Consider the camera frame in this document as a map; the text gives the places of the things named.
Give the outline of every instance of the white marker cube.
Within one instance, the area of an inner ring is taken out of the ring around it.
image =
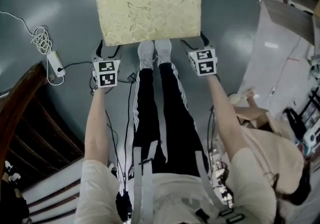
[[[93,66],[96,72],[98,88],[113,87],[117,85],[120,60],[94,62]]]
[[[188,53],[188,57],[198,76],[216,74],[218,61],[215,49],[191,51]]]

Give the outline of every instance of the floral pattern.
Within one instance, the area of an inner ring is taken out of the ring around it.
[[[105,44],[199,36],[201,0],[96,0]]]

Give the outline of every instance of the white cable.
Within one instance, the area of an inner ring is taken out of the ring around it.
[[[53,86],[59,86],[61,85],[63,82],[65,82],[65,77],[62,77],[62,82],[58,83],[58,84],[54,84],[51,83],[49,80],[49,61],[48,61],[48,54],[51,52],[52,49],[52,41],[49,39],[49,34],[47,32],[47,30],[43,27],[43,26],[39,26],[37,28],[35,28],[35,30],[33,31],[33,33],[30,32],[27,24],[25,23],[25,21],[21,18],[17,18],[16,16],[14,16],[13,14],[10,14],[8,12],[2,12],[0,10],[0,13],[2,14],[7,14],[17,20],[20,20],[21,22],[23,22],[26,30],[28,31],[28,33],[31,35],[32,40],[30,43],[34,43],[35,46],[37,47],[36,49],[43,55],[46,55],[46,79],[48,80],[48,82],[53,85]]]

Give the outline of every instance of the white sneaker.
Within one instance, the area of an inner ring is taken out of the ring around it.
[[[154,43],[152,41],[144,41],[139,44],[138,55],[140,58],[140,70],[144,68],[154,69]]]
[[[158,66],[171,62],[172,44],[170,40],[155,40],[155,49],[158,54]]]

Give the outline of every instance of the gray floor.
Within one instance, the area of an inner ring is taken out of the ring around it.
[[[90,54],[102,39],[96,0],[0,0],[0,10],[21,17],[31,31],[47,26],[53,49],[62,64],[90,61]],[[260,13],[259,0],[202,0],[202,30],[216,48],[218,74],[227,93],[240,87],[252,51]],[[0,91],[12,87],[19,77],[44,57],[30,44],[30,36],[21,22],[0,14]],[[201,139],[206,138],[206,126],[211,107],[206,80],[192,71],[178,40],[172,40],[172,61],[176,64]],[[138,67],[137,44],[126,45],[122,53],[120,77],[125,79]],[[113,54],[115,47],[102,50],[103,56]],[[56,109],[75,134],[84,140],[85,124],[91,103],[89,79],[91,66],[69,67],[65,83],[48,86]],[[163,134],[162,88],[159,72],[154,73],[154,89]],[[129,84],[119,84],[105,99],[119,146],[123,146],[126,129]],[[132,140],[133,124],[129,129]]]

